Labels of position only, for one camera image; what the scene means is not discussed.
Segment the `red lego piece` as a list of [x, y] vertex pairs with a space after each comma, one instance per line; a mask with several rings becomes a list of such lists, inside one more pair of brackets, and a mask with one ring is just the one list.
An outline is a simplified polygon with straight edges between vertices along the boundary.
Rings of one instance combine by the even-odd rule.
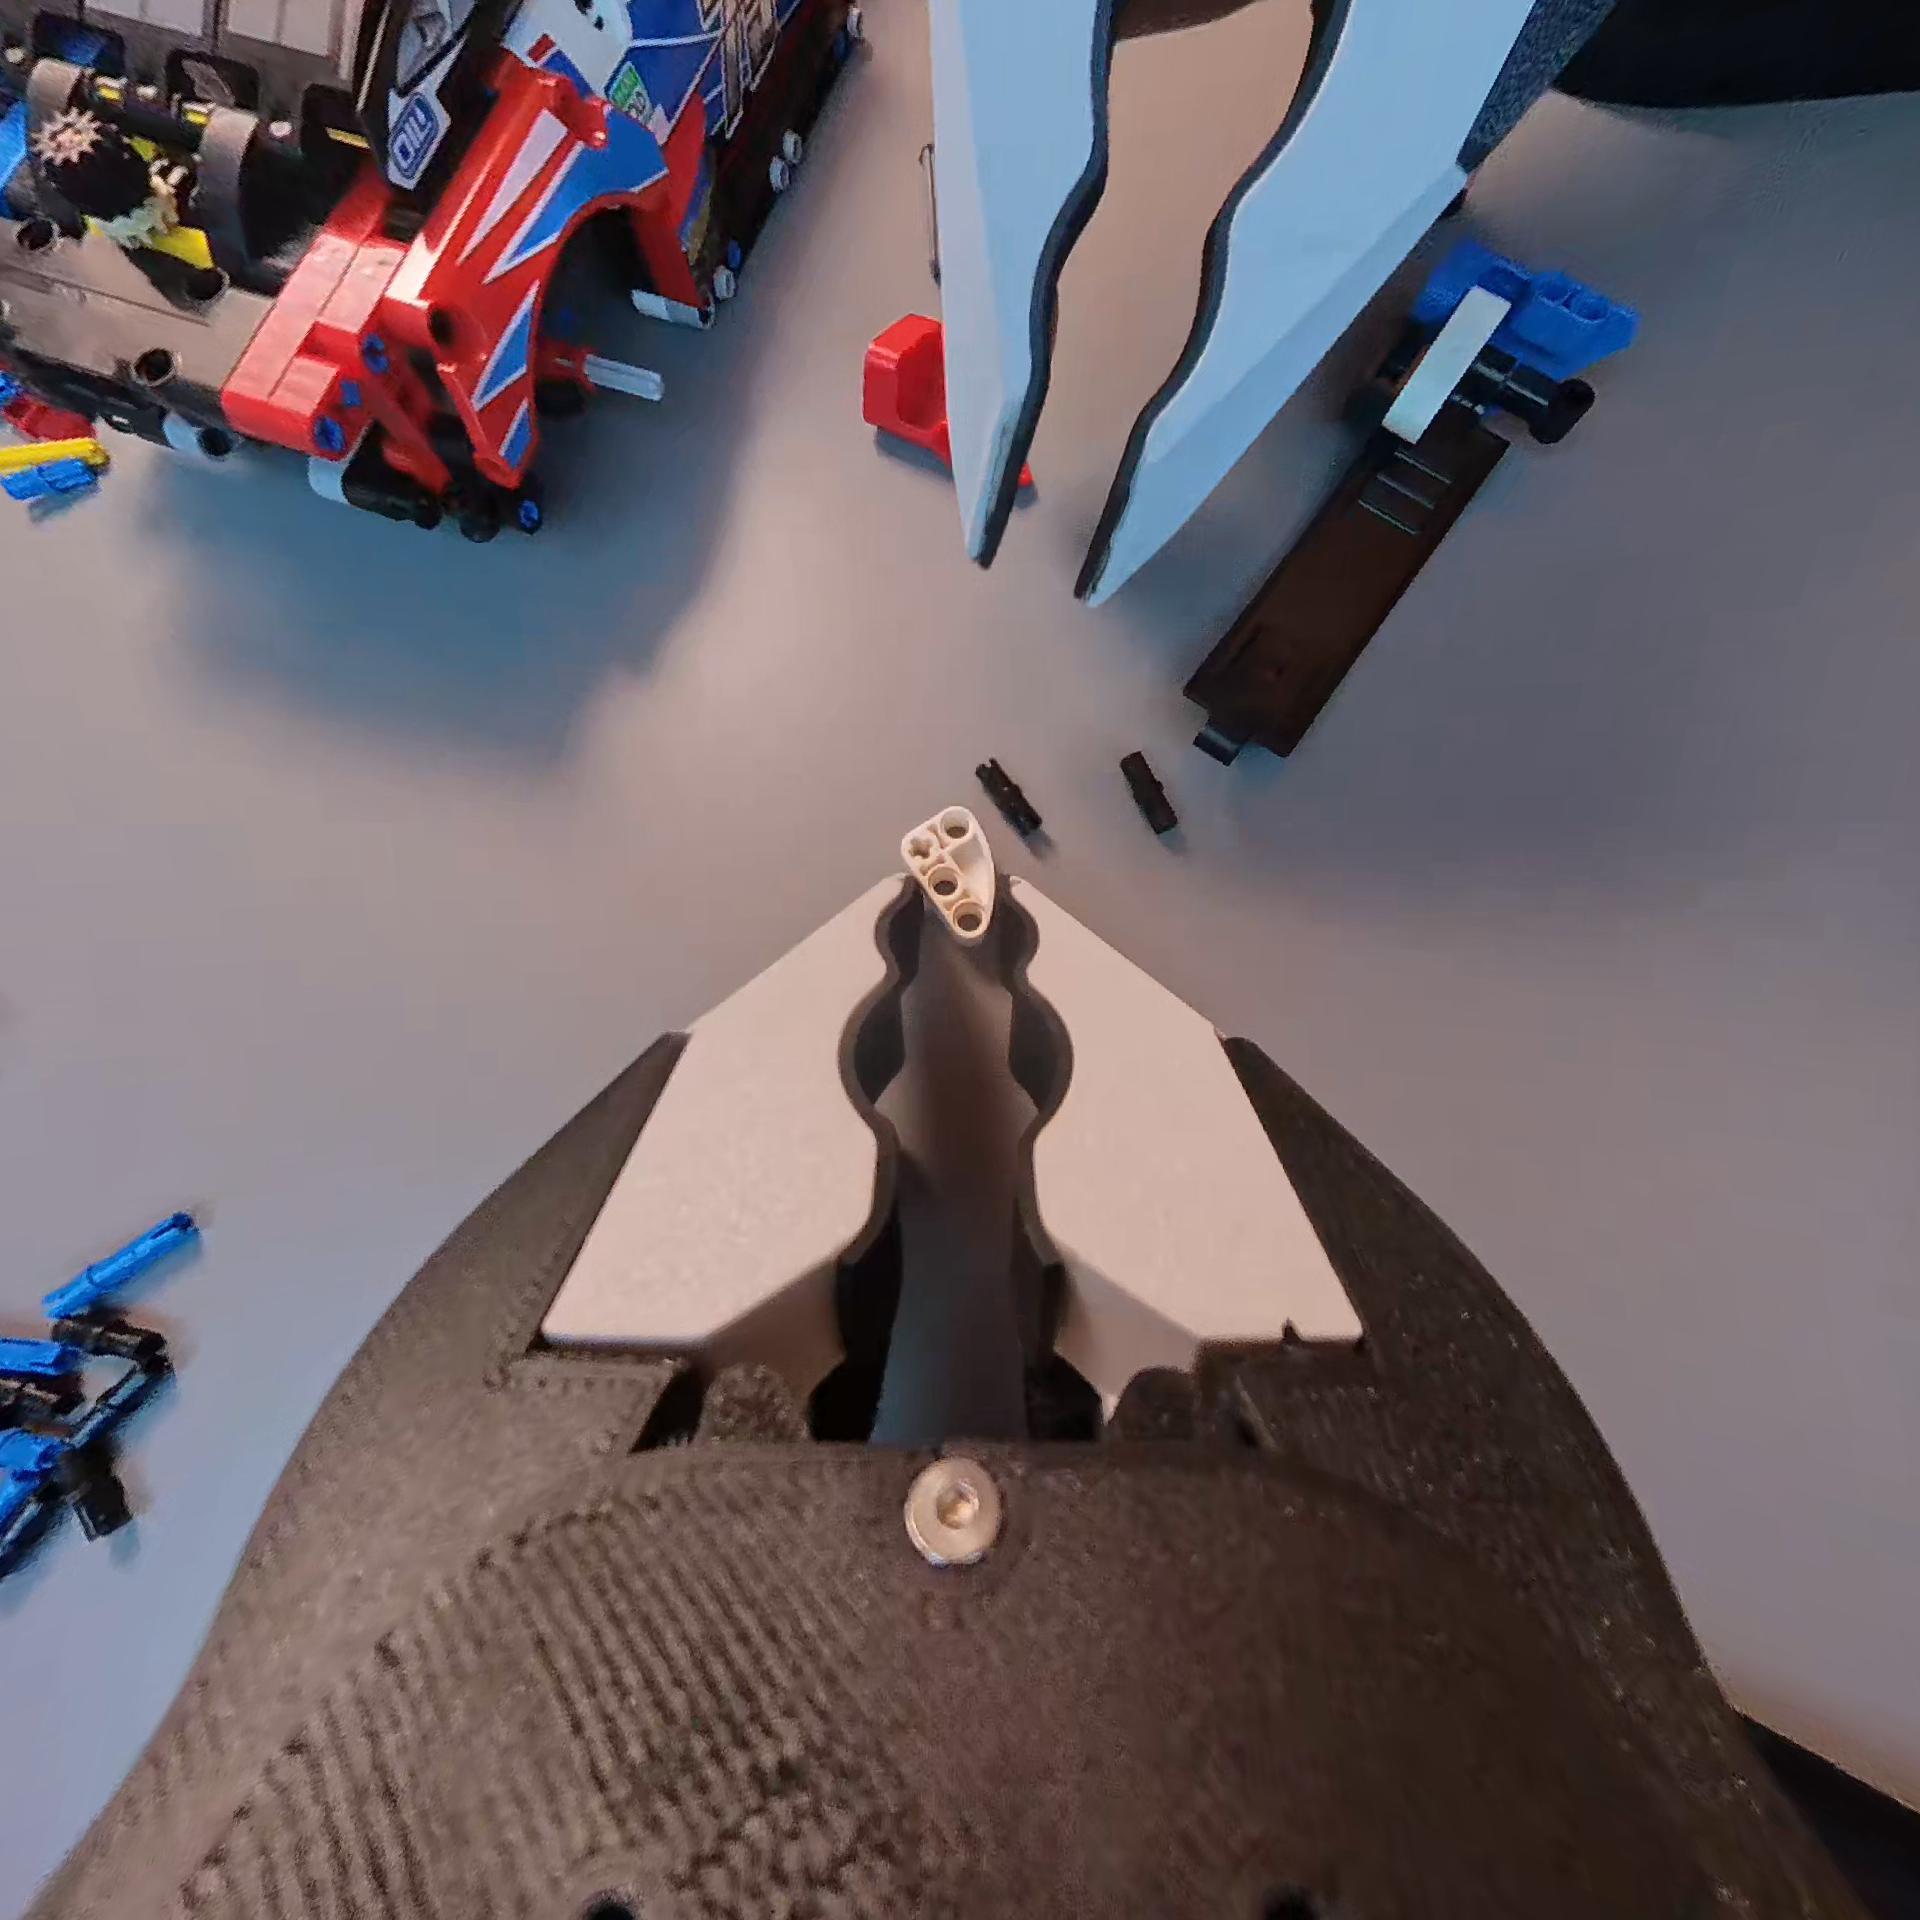
[[951, 476], [945, 325], [903, 315], [875, 334], [862, 359], [860, 404], [881, 447]]

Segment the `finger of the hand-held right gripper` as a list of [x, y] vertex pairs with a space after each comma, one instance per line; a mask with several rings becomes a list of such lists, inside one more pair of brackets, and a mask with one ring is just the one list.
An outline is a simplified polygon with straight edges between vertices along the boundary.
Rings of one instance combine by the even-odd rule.
[[1186, 526], [1425, 237], [1530, 13], [1317, 10], [1279, 130], [1207, 230], [1186, 348], [1119, 454], [1079, 598], [1101, 606]]
[[1115, 3], [930, 3], [951, 476], [994, 562], [1049, 396], [1065, 260], [1108, 179]]

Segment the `pile of small lego pieces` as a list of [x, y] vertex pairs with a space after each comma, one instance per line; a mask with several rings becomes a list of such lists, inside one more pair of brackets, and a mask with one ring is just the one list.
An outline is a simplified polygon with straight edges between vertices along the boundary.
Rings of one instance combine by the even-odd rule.
[[14, 375], [3, 375], [3, 491], [41, 507], [91, 494], [113, 454], [89, 421], [34, 396]]

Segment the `black lego panel assembly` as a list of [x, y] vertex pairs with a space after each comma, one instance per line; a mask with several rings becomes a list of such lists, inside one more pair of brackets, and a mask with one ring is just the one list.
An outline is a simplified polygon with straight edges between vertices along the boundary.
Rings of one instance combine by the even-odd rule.
[[1497, 418], [1563, 442], [1593, 407], [1589, 370], [1639, 327], [1585, 278], [1458, 241], [1351, 398], [1348, 468], [1186, 682], [1196, 748], [1289, 756], [1499, 467]]

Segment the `cluster of blue black pins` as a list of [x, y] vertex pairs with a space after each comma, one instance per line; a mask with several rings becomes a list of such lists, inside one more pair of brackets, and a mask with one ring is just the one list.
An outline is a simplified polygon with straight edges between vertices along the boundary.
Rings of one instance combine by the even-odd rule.
[[117, 1459], [125, 1431], [175, 1369], [165, 1333], [127, 1319], [125, 1295], [201, 1242], [173, 1212], [41, 1298], [41, 1334], [3, 1340], [3, 1578], [62, 1519], [97, 1542], [131, 1525]]

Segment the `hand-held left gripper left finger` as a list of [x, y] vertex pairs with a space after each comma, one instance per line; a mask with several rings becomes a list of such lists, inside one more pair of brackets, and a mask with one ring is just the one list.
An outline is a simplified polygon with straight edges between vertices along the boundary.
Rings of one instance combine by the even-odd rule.
[[894, 874], [681, 1038], [545, 1313], [566, 1355], [780, 1373], [803, 1405], [873, 1405], [900, 1298], [903, 997], [924, 910]]

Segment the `lego race car model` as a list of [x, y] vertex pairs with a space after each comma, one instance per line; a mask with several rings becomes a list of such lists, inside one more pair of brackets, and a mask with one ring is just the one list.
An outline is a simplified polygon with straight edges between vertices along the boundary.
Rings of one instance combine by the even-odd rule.
[[306, 459], [471, 542], [542, 421], [662, 382], [579, 342], [579, 242], [702, 329], [863, 36], [846, 3], [5, 3], [3, 364], [101, 428]]

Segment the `white lego liftarm piece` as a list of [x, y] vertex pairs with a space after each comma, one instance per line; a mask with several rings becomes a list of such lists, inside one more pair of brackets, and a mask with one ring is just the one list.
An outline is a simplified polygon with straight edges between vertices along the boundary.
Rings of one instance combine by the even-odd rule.
[[998, 891], [990, 839], [967, 805], [954, 802], [903, 835], [900, 860], [929, 908], [963, 946], [986, 942]]

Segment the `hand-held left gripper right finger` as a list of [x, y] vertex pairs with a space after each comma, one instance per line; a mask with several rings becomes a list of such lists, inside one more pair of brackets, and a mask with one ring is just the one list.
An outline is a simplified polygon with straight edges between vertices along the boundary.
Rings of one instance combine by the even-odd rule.
[[1365, 1330], [1229, 1043], [1049, 901], [998, 886], [1017, 1148], [1014, 1271], [1034, 1422], [1108, 1422], [1140, 1375]]

